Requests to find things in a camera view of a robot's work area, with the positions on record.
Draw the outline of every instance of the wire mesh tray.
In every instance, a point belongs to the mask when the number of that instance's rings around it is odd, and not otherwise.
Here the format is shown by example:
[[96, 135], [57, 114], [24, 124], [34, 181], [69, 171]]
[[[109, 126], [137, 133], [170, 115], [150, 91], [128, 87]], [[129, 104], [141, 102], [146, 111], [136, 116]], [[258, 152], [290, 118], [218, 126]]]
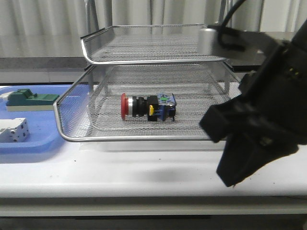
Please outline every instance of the wire mesh tray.
[[[239, 94], [222, 62], [92, 66], [54, 103], [60, 134], [68, 141], [207, 140], [199, 122], [211, 104]], [[176, 119], [121, 119], [120, 96], [172, 92]]]
[[197, 52], [203, 24], [111, 26], [81, 38], [92, 64], [217, 61]]

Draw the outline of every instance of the gray countertop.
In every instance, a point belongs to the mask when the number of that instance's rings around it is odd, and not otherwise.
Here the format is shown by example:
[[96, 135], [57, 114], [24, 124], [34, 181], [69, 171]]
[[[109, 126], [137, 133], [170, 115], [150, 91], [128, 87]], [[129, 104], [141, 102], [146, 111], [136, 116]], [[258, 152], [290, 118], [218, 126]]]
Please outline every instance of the gray countertop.
[[[268, 32], [277, 39], [290, 40], [294, 33]], [[263, 54], [255, 60], [230, 60], [237, 66], [260, 65]], [[78, 35], [0, 36], [0, 69], [82, 69], [87, 66]]]

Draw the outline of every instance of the white curtain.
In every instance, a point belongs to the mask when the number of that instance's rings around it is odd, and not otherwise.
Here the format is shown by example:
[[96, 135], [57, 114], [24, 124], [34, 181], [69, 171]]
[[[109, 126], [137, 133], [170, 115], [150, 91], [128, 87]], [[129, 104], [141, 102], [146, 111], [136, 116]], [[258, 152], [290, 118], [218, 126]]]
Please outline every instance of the white curtain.
[[[95, 2], [103, 28], [104, 0]], [[113, 25], [212, 24], [220, 5], [221, 0], [112, 0], [112, 19]], [[306, 13], [307, 0], [249, 0], [234, 15], [233, 27], [296, 31]], [[0, 0], [0, 35], [85, 34], [83, 0]]]

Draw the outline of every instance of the black cable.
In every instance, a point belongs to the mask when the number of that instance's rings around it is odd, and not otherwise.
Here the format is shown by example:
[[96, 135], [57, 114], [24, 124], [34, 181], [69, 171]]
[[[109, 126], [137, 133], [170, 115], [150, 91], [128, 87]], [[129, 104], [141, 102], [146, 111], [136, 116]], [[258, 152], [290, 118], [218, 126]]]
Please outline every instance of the black cable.
[[229, 10], [228, 14], [226, 15], [225, 19], [223, 20], [223, 23], [221, 24], [219, 28], [219, 32], [217, 35], [218, 43], [221, 45], [221, 47], [231, 50], [237, 50], [237, 51], [244, 51], [245, 48], [240, 45], [236, 44], [228, 44], [224, 43], [222, 41], [222, 36], [224, 34], [224, 30], [226, 28], [226, 25], [228, 24], [229, 20], [231, 19], [232, 15], [237, 11], [237, 9], [245, 2], [246, 0], [238, 0], [234, 6]]

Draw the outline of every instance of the blue plastic tray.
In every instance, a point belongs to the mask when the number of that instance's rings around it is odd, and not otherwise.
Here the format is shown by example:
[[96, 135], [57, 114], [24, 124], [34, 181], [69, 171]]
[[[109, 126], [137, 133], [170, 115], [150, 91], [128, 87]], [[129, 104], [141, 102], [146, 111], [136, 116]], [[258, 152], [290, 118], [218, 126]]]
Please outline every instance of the blue plastic tray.
[[[22, 85], [0, 89], [0, 94], [30, 89], [33, 93], [63, 94], [70, 85]], [[25, 117], [28, 121], [30, 135], [24, 142], [0, 143], [0, 153], [43, 152], [59, 137], [53, 111], [8, 112], [6, 102], [0, 102], [0, 119]]]

